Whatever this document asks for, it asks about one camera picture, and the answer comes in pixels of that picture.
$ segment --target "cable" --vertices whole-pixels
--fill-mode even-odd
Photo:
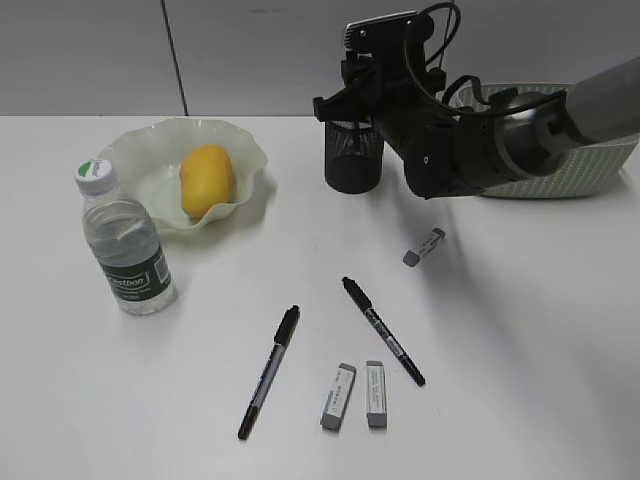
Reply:
[[[476,102],[481,105],[491,107],[492,103],[486,101],[482,95],[482,83],[480,82],[480,79],[474,75],[463,75],[458,80],[449,85],[447,90],[444,92],[444,95],[442,95],[442,103],[445,105],[449,105],[451,97],[453,97],[453,95],[458,90],[460,90],[462,85],[467,82],[471,82],[471,91],[473,92],[473,97],[476,99]]]
[[[454,37],[458,33],[458,29],[460,28],[460,21],[462,20],[462,15],[460,14],[460,7],[458,7],[454,3],[448,3],[448,2],[446,2],[446,3],[436,3],[435,5],[431,5],[430,7],[425,8],[422,12],[420,12],[416,16],[416,19],[414,20],[414,22],[411,22],[411,25],[409,26],[409,28],[407,28],[407,31],[405,33],[404,43],[405,43],[405,47],[406,47],[406,45],[407,45],[407,37],[409,36],[409,31],[412,30],[413,25],[415,25],[415,23],[417,23],[417,21],[419,20],[419,17],[421,17],[422,14],[425,13],[425,12],[426,12],[425,15],[429,15],[429,13],[435,12],[436,10],[442,10],[442,8],[445,8],[445,7],[449,9],[449,12],[454,12],[456,14],[456,19],[455,19],[455,22],[453,23],[453,28],[451,28],[451,32],[449,33],[449,35],[447,35],[447,37],[445,38],[444,42],[442,42],[442,45],[440,45],[440,48],[438,48],[438,50],[436,50],[436,53],[431,55],[424,62],[424,66],[425,67],[427,65],[429,65],[430,63],[432,63],[436,58],[438,58],[439,55],[444,54],[444,51],[447,49],[449,44],[453,41]]]
[[[449,46],[449,44],[451,43],[451,41],[455,37],[456,33],[458,32],[458,27],[460,26],[460,22],[462,20],[462,12],[460,11],[460,8],[455,3],[449,3],[449,2],[436,3],[435,5],[431,5],[430,7],[427,7],[424,10],[422,10],[414,18],[414,20],[409,25],[409,28],[407,28],[407,31],[405,32],[405,36],[404,36],[404,42],[403,42],[404,63],[406,65],[406,67],[407,67],[407,71],[409,72],[409,76],[411,77],[411,80],[415,84],[415,86],[418,89],[418,91],[420,92],[420,94],[429,103],[431,103],[435,107],[439,108],[440,110],[443,110],[443,111],[449,113],[450,115],[467,116],[467,117],[481,117],[481,118],[492,118],[492,117],[495,118],[495,117],[506,117],[506,116],[509,116],[509,115],[515,115],[516,113],[524,112],[526,110],[530,110],[532,108],[536,108],[536,107],[539,107],[541,105],[545,105],[545,104],[550,103],[550,102],[552,102],[554,100],[557,100],[558,98],[563,97],[566,94],[566,92],[564,90],[561,90],[559,92],[552,93],[551,95],[547,95],[547,96],[545,96],[543,98],[540,98],[538,100],[534,100],[534,101],[526,103],[524,105],[520,105],[519,107],[508,108],[508,109],[504,109],[504,110],[493,110],[493,111],[487,111],[487,112],[474,112],[474,111],[471,111],[471,110],[463,110],[463,109],[459,109],[459,108],[452,108],[452,107],[450,107],[448,105],[445,105],[444,103],[440,102],[436,97],[434,97],[424,87],[424,85],[422,84],[422,82],[418,78],[418,74],[416,73],[416,71],[413,68],[413,65],[411,64],[411,61],[409,59],[409,42],[411,40],[411,33],[413,31],[414,25],[419,23],[419,20],[421,19],[421,17],[428,16],[432,12],[435,12],[437,10],[442,10],[442,9],[445,9],[445,8],[454,13],[455,21],[454,21],[454,24],[453,24],[453,28],[451,29],[451,33],[449,34],[447,39],[440,46],[440,48],[436,51],[436,53],[434,55],[432,55],[431,57],[429,57],[429,59],[424,63],[424,67],[429,65],[431,62],[433,62],[433,60],[435,60],[438,57],[438,55],[440,55],[442,52],[444,52],[444,50]]]
[[[450,0],[451,3],[456,3],[456,0]],[[451,15],[452,15],[452,11],[449,10],[449,12],[447,13],[447,25],[444,28],[444,37],[443,37],[443,41],[445,41],[447,39],[447,35],[449,35],[449,28],[451,27]],[[440,70],[442,70],[442,64],[444,63],[444,50],[442,51],[442,53],[440,54],[440,60],[438,61],[438,68]]]

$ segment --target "mango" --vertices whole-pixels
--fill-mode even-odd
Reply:
[[[233,199],[235,179],[227,151],[219,145],[203,145],[182,162],[182,209],[201,218],[218,203]]]

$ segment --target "pen holder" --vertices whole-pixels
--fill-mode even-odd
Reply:
[[[368,192],[380,181],[383,150],[369,123],[325,122],[324,178],[342,193]]]

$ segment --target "white bowl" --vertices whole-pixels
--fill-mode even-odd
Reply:
[[[182,210],[180,165],[191,151],[209,143],[224,147],[231,157],[235,197],[194,219]],[[184,233],[229,216],[249,200],[254,175],[267,165],[267,156],[246,130],[222,120],[190,118],[172,118],[125,133],[99,158],[113,164],[124,190],[145,206],[159,230]]]

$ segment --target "water bottle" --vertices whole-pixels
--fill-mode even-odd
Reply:
[[[147,315],[170,305],[177,292],[145,208],[122,191],[107,160],[83,163],[75,177],[85,198],[85,238],[120,308]]]

